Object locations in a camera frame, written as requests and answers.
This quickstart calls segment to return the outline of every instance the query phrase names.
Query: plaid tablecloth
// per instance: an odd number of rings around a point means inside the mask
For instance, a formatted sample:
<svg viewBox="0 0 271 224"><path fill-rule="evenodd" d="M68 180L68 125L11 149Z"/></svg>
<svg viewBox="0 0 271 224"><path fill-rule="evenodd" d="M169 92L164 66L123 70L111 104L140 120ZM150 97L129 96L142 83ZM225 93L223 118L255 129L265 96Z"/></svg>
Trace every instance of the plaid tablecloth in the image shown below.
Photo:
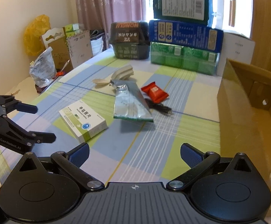
<svg viewBox="0 0 271 224"><path fill-rule="evenodd" d="M96 87L96 78L110 79L118 68L133 66L132 80L139 87L153 81L169 94L163 103L173 109L164 116L153 111L154 123L113 118L115 91L110 86ZM170 179L189 169L180 157L180 146L188 142L201 151L220 152L219 119L216 95L220 77L159 66L150 60L122 60L111 49L95 56L54 83L34 105L38 113L18 113L13 120L27 131L53 132L52 144L36 144L37 156L69 151L79 143L60 118L59 110L82 99L107 121L108 129L89 141L89 159L81 169L101 180L147 182ZM0 181L8 177L20 154L0 148Z"/></svg>

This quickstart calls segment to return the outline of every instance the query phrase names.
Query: barcode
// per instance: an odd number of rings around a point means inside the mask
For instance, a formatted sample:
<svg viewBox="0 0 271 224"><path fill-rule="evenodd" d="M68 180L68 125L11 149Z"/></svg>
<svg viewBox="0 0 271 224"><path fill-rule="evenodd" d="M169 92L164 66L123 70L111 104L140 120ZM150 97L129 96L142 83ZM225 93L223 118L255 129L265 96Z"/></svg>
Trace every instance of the barcode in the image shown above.
<svg viewBox="0 0 271 224"><path fill-rule="evenodd" d="M202 14L202 5L203 5L202 1L196 1L196 13Z"/></svg>
<svg viewBox="0 0 271 224"><path fill-rule="evenodd" d="M175 47L175 52L174 55L181 55L181 48L180 47Z"/></svg>
<svg viewBox="0 0 271 224"><path fill-rule="evenodd" d="M215 61L215 53L209 53L208 61L214 62Z"/></svg>

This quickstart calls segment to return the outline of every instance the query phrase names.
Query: open cardboard box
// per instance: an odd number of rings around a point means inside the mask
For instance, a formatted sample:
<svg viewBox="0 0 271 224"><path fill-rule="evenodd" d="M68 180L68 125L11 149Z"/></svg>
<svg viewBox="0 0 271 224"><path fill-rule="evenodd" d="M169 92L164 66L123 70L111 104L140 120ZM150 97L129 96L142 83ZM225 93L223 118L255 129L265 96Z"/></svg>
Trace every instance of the open cardboard box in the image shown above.
<svg viewBox="0 0 271 224"><path fill-rule="evenodd" d="M217 100L221 156L246 153L271 190L271 72L227 59Z"/></svg>

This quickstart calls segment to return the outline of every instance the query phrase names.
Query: pink curtain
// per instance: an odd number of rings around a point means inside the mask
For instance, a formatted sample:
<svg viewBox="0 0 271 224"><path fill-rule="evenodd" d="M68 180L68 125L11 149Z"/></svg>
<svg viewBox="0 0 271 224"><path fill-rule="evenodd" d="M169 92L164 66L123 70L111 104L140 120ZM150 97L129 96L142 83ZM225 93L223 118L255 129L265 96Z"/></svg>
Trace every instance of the pink curtain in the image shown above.
<svg viewBox="0 0 271 224"><path fill-rule="evenodd" d="M110 32L112 22L145 20L145 0L76 0L78 22L85 29Z"/></svg>

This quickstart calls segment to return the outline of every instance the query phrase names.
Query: red candy wrapper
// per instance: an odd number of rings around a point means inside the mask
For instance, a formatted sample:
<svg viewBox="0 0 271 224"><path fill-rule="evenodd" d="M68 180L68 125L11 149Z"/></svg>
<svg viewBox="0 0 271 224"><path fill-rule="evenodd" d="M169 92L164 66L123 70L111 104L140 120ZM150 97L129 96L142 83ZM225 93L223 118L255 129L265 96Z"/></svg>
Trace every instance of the red candy wrapper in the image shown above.
<svg viewBox="0 0 271 224"><path fill-rule="evenodd" d="M156 104L161 103L169 96L160 87L156 86L155 82L152 82L149 85L142 87L141 90L144 93L148 94L148 96L152 99L153 103Z"/></svg>

